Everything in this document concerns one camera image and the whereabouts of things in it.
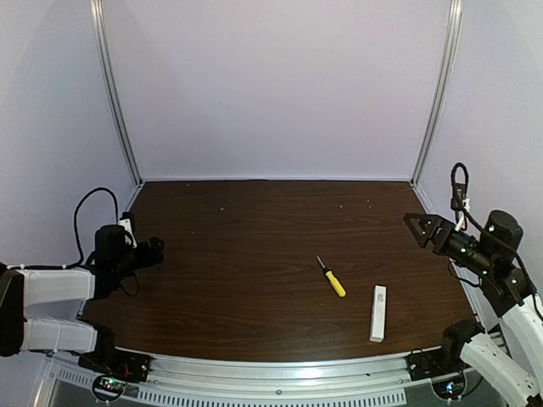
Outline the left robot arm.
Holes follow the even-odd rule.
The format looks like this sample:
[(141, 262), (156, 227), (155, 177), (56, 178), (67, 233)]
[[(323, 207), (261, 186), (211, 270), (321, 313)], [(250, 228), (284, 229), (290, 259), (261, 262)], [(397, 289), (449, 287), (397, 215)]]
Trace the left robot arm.
[(112, 354), (110, 329), (84, 321), (30, 317), (30, 307), (106, 299), (136, 271), (164, 261), (165, 242), (151, 237), (134, 240), (123, 225), (101, 227), (94, 238), (90, 260), (82, 266), (1, 265), (1, 355), (21, 351), (66, 351), (76, 354)]

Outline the white remote control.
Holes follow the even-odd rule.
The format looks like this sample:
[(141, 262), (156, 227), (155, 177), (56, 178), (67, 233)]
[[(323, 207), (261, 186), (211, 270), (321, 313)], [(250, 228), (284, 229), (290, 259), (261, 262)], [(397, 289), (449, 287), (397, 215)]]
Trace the white remote control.
[(386, 321), (386, 286), (376, 285), (372, 298), (372, 318), (370, 325), (369, 340), (374, 343), (381, 343), (384, 340)]

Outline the yellow handled screwdriver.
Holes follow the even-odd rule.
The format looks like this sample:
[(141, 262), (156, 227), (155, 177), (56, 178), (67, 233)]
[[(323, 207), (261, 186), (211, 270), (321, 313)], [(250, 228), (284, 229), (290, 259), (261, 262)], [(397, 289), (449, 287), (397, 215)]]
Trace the yellow handled screwdriver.
[(333, 271), (325, 265), (325, 263), (322, 261), (319, 255), (316, 256), (316, 261), (322, 268), (322, 272), (324, 276), (327, 278), (328, 282), (330, 283), (331, 287), (336, 292), (336, 294), (340, 298), (344, 298), (346, 296), (346, 290), (344, 289), (339, 279), (334, 275)]

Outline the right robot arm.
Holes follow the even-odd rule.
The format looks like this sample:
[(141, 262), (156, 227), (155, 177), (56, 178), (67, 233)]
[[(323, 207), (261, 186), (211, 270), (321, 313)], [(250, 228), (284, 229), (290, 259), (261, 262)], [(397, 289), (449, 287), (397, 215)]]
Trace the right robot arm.
[(542, 404), (542, 302), (527, 273), (514, 258), (523, 229), (507, 212), (490, 212), (479, 237), (459, 231), (440, 215), (406, 213), (403, 221), (425, 248), (433, 246), (479, 278), (479, 289), (500, 323), (512, 330), (529, 360), (523, 369), (498, 348), (475, 321), (459, 321), (444, 330), (441, 346), (446, 363), (476, 370), (510, 406)]

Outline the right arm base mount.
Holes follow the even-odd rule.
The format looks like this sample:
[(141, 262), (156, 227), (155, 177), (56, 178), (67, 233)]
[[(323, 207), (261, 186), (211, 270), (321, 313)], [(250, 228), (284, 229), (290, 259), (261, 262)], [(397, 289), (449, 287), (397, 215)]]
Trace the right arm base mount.
[(444, 330), (439, 348), (413, 349), (405, 357), (411, 380), (431, 379), (434, 395), (448, 404), (470, 396), (484, 378), (480, 376), (474, 385), (468, 384), (468, 364), (460, 359), (460, 353), (462, 346), (479, 333), (486, 333), (480, 323), (462, 320)]

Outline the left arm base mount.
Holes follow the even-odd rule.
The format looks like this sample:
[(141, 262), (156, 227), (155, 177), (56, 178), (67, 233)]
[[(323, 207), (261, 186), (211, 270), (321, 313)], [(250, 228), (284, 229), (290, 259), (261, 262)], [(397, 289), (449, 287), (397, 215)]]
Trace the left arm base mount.
[(110, 406), (120, 399), (132, 383), (146, 382), (152, 357), (115, 346), (113, 331), (101, 324), (91, 323), (97, 332), (95, 347), (87, 353), (74, 352), (78, 365), (98, 373), (91, 384), (91, 391), (98, 402)]

